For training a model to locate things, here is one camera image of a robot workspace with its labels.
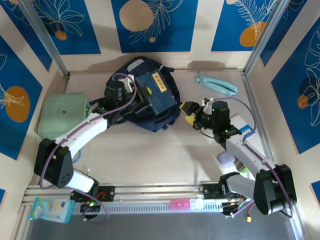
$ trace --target pink object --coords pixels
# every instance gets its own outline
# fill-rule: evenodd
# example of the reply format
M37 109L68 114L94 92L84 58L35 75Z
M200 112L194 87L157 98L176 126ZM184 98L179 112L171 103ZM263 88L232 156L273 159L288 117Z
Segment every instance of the pink object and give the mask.
M170 201L171 211L182 211L190 210L190 200L189 199L174 199Z

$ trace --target light blue pouch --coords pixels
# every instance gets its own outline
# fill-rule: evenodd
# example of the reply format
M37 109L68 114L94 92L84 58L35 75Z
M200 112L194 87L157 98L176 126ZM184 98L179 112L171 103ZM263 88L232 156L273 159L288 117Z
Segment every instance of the light blue pouch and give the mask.
M74 211L74 207L74 200L49 200L37 196L35 198L29 219L44 219L68 224Z
M227 96L233 96L238 93L238 88L232 83L209 76L205 72L198 71L195 74L195 80L203 86Z

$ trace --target mint green bag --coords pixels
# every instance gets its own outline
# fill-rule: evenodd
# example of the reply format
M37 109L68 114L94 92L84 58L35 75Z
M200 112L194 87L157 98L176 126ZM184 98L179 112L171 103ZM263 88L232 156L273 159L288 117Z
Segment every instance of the mint green bag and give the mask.
M38 134L54 140L80 124L90 112L89 102L83 93L49 96L43 104Z

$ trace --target yellow label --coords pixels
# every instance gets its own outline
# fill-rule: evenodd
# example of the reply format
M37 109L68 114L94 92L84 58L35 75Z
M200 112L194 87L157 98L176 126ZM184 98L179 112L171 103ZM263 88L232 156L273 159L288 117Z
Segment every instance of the yellow label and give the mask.
M152 74L152 77L162 93L167 91L166 85L165 85L164 81L162 81L158 72Z

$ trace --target gray floor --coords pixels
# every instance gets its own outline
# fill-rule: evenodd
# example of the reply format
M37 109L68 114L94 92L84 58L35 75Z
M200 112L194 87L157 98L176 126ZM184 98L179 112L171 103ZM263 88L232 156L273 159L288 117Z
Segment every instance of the gray floor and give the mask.
M111 215L105 225L84 222L74 215L69 224L31 221L27 240L293 240L288 218L264 216L255 208L234 219L221 213Z

